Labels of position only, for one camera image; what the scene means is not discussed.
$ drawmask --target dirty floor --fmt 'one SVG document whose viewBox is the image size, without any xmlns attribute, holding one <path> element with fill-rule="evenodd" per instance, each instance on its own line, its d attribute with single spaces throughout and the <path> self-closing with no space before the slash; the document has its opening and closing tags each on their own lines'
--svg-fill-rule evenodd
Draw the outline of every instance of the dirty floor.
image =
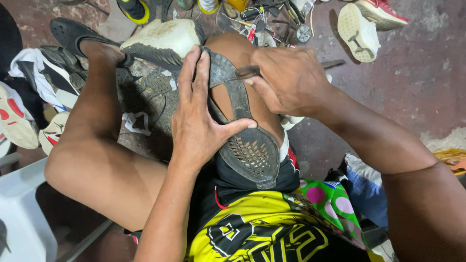
<svg viewBox="0 0 466 262">
<path fill-rule="evenodd" d="M 23 47 L 36 48 L 58 44 L 48 27 L 54 17 L 68 17 L 97 29 L 107 19 L 108 1 L 90 0 L 73 7 L 58 4 L 57 0 L 2 0 L 1 3 L 18 24 Z M 382 47 L 372 63 L 354 60 L 337 33 L 337 16 L 345 4 L 339 0 L 327 3 L 317 0 L 312 17 L 315 36 L 300 46 L 313 48 L 321 61 L 347 61 L 344 66 L 327 71 L 333 76 L 332 83 L 416 136 L 422 134 L 426 144 L 436 143 L 434 139 L 445 138 L 452 130 L 466 127 L 466 3 L 463 0 L 392 0 L 393 9 L 410 22 L 403 28 L 378 32 Z M 173 8 L 182 17 L 195 19 L 200 14 L 197 6 L 185 13 L 175 1 Z M 207 36 L 221 33 L 215 25 L 215 14 L 201 14 L 198 21 Z M 284 27 L 275 28 L 279 33 L 284 31 Z M 458 130 L 452 141 L 466 146 L 464 129 Z M 288 133 L 297 151 L 302 175 L 308 178 L 323 179 L 328 169 L 337 167 L 344 154 L 351 151 L 346 142 L 313 119 L 304 119 Z M 147 143 L 143 135 L 122 130 L 119 142 L 144 155 L 163 151 L 170 156 L 169 151 L 157 148 L 158 142 L 166 138 L 151 138 Z M 35 161 L 41 157 L 44 156 L 34 153 L 28 159 Z M 123 257 L 121 261 L 132 259 Z"/>
</svg>

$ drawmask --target white sneaker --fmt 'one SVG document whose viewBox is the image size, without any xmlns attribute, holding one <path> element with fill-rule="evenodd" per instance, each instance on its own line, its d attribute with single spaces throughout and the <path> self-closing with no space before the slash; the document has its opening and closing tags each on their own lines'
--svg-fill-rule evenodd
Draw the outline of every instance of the white sneaker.
<svg viewBox="0 0 466 262">
<path fill-rule="evenodd" d="M 50 154 L 53 147 L 60 140 L 60 136 L 62 135 L 63 131 L 65 131 L 65 125 L 68 117 L 68 112 L 60 112 L 54 116 L 46 129 L 39 131 L 39 141 L 42 145 L 42 150 L 47 155 Z"/>
<path fill-rule="evenodd" d="M 34 118 L 18 92 L 3 82 L 0 82 L 0 125 L 13 144 L 27 149 L 39 146 Z"/>
<path fill-rule="evenodd" d="M 338 16 L 338 33 L 349 46 L 354 58 L 368 63 L 377 57 L 381 47 L 376 31 L 376 24 L 363 17 L 353 3 L 345 5 Z"/>
</svg>

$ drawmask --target thread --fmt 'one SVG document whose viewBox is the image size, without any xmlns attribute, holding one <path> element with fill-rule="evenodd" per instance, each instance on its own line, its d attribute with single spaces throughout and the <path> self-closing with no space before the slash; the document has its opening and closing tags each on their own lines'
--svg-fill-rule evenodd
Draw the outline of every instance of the thread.
<svg viewBox="0 0 466 262">
<path fill-rule="evenodd" d="M 212 14 L 219 8 L 219 0 L 199 0 L 199 7 L 204 13 Z"/>
</svg>

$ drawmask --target forearm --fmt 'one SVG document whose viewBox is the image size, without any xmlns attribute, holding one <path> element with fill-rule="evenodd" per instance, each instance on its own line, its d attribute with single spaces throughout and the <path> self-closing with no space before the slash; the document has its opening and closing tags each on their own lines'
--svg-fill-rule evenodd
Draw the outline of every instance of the forearm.
<svg viewBox="0 0 466 262">
<path fill-rule="evenodd" d="M 146 221 L 135 261 L 182 261 L 186 253 L 186 230 L 192 189 L 198 171 L 180 168 L 176 161 L 168 171 Z"/>
<path fill-rule="evenodd" d="M 364 163 L 385 174 L 420 170 L 436 163 L 412 133 L 332 88 L 332 99 L 314 117 L 343 138 Z"/>
</svg>

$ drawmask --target person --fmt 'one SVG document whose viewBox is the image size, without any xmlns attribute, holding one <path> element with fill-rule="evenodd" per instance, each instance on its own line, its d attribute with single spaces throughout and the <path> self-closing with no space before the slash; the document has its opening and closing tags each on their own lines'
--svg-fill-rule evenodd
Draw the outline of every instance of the person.
<svg viewBox="0 0 466 262">
<path fill-rule="evenodd" d="M 237 68 L 259 65 L 262 77 L 245 80 L 253 119 L 212 120 L 208 95 L 228 119 L 231 106 L 224 86 L 208 90 L 209 54 L 193 46 L 177 80 L 166 166 L 117 143 L 115 70 L 124 55 L 97 41 L 80 44 L 89 76 L 45 176 L 132 231 L 135 261 L 382 261 L 299 196 L 299 167 L 277 114 L 319 120 L 382 173 L 390 239 L 402 261 L 466 259 L 466 192 L 456 177 L 413 134 L 331 85 L 312 50 L 255 49 L 235 34 L 211 37 L 206 46 Z M 257 125 L 284 155 L 269 190 L 255 188 L 216 154 L 233 134 Z M 212 157 L 215 165 L 204 167 Z"/>
</svg>

